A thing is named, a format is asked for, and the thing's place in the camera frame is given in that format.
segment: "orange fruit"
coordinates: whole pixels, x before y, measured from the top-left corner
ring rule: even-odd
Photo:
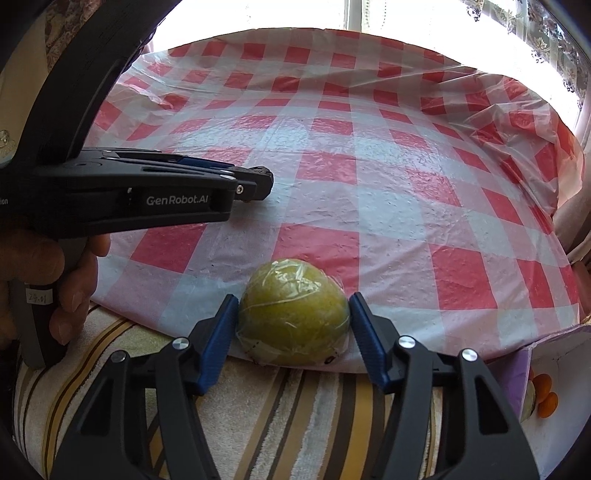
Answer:
[[[541,419],[547,419],[558,408],[558,395],[550,392],[546,399],[538,405],[538,416]]]
[[[552,390],[552,378],[548,374],[536,375],[532,380],[535,387],[535,400],[542,403]]]

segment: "metal screw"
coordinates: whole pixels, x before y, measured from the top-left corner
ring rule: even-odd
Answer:
[[[402,348],[414,348],[414,346],[417,344],[415,339],[413,337],[409,337],[408,335],[404,335],[402,337],[400,337],[398,339],[398,344],[402,347]]]
[[[475,362],[476,360],[478,360],[478,354],[471,348],[466,348],[462,352],[462,357],[464,357],[464,360],[467,360],[469,362]]]
[[[185,337],[175,338],[173,348],[175,350],[185,350],[189,346],[189,339]]]
[[[127,353],[125,353],[123,350],[117,350],[111,354],[111,361],[114,364],[120,364],[123,360],[125,360],[126,357]]]

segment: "pear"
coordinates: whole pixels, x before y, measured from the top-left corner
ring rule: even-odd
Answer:
[[[240,301],[236,336],[258,364],[328,364],[346,348],[349,303],[322,270],[286,258],[260,266]]]

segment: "lace curtain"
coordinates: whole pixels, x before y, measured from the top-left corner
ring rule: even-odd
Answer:
[[[588,60],[538,0],[460,1],[475,21],[487,15],[526,42],[537,62],[549,62],[561,74],[565,88],[577,94],[579,109],[583,107],[589,81]]]

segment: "red checkered tablecloth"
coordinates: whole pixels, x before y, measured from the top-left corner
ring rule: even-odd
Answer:
[[[445,353],[493,358],[578,321],[551,216],[580,188],[583,156],[515,80],[371,35],[251,30],[141,57],[87,144],[275,174],[270,197],[228,222],[113,235],[95,300],[169,335],[282,257]],[[354,340],[326,368],[363,371]]]

